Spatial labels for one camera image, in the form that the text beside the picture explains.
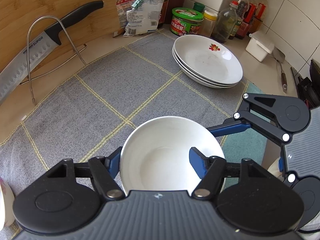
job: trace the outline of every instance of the knife brand logo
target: knife brand logo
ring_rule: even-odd
[[[41,36],[39,39],[37,39],[34,43],[32,43],[29,47],[29,49],[31,49],[33,46],[35,46],[39,41],[41,41],[43,39],[43,37]]]

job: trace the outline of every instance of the gray cloth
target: gray cloth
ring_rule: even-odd
[[[73,75],[0,144],[0,176],[15,194],[63,158],[83,162],[110,155],[151,118],[178,115],[209,127],[233,115],[242,93],[254,85],[245,78],[228,89],[199,85],[181,73],[172,57],[176,36],[161,32],[116,50]],[[258,134],[248,138],[248,145],[255,140]],[[232,153],[225,155],[228,159]],[[119,175],[116,181],[121,184]],[[17,227],[4,228],[0,239],[9,240]]]

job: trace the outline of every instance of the barcode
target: barcode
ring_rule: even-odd
[[[129,35],[136,35],[137,29],[130,29],[128,30]]]

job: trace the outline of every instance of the gray ribbed panel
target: gray ribbed panel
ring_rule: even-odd
[[[163,197],[157,199],[155,194]],[[224,223],[209,202],[186,191],[132,191],[125,200],[108,202],[99,216],[63,236],[35,236],[23,231],[15,240],[254,240]],[[295,233],[263,240],[300,240]]]
[[[308,127],[294,134],[284,149],[288,171],[295,171],[299,177],[320,178],[320,107],[311,110]]]

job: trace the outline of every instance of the wooden cutting board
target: wooden cutting board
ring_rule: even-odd
[[[29,28],[35,20],[46,15],[62,18],[91,1],[96,0],[0,0],[0,72],[26,46]],[[102,9],[94,11],[81,22],[67,28],[76,46],[119,29],[115,0],[103,1]],[[53,19],[38,22],[33,28],[30,41],[54,22]],[[63,31],[59,37],[62,45],[51,52],[37,68],[72,50]]]

